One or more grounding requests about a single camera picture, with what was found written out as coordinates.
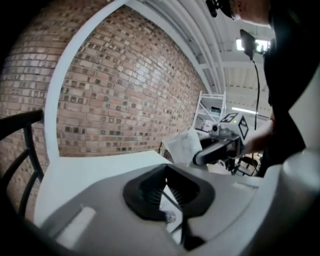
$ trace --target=plastic bag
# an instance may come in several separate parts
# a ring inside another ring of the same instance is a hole
[[[172,137],[164,138],[163,144],[171,154],[175,164],[189,165],[192,163],[194,155],[202,150],[199,136],[192,127]]]

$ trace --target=ceiling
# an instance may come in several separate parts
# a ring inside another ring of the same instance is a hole
[[[237,50],[236,40],[240,29],[244,29],[256,39],[269,41],[274,37],[268,27],[261,27],[233,21],[220,10],[217,18],[212,18],[205,0],[140,0],[166,20],[185,41],[201,67],[207,84],[213,93],[226,91],[226,105],[229,110],[238,107],[256,110],[258,80],[254,64],[243,51]],[[258,113],[269,117],[268,87],[263,71],[263,58],[256,54],[260,80],[260,100]]]

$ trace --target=black cable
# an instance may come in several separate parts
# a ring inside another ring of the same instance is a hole
[[[252,62],[254,64],[254,68],[256,71],[256,77],[258,79],[258,95],[256,98],[255,118],[254,118],[254,130],[256,130],[257,129],[257,116],[258,116],[258,108],[259,108],[259,99],[260,99],[260,81],[259,81],[259,73],[258,73],[256,62],[254,60],[252,60]],[[258,173],[257,167],[255,165],[254,154],[252,154],[251,159],[252,159],[252,164],[253,164],[254,170]]]

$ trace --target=table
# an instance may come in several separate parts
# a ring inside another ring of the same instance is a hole
[[[97,181],[158,164],[171,162],[153,150],[115,156],[59,157],[45,172],[33,222],[40,227],[54,211]]]

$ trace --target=person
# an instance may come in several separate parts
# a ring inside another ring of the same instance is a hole
[[[257,174],[263,177],[268,167],[282,164],[306,147],[289,109],[308,86],[319,65],[320,51],[313,43],[316,38],[313,34],[319,31],[319,1],[214,1],[229,18],[268,26],[275,33],[275,39],[263,56],[272,114],[254,131],[242,152],[244,155],[263,151]]]

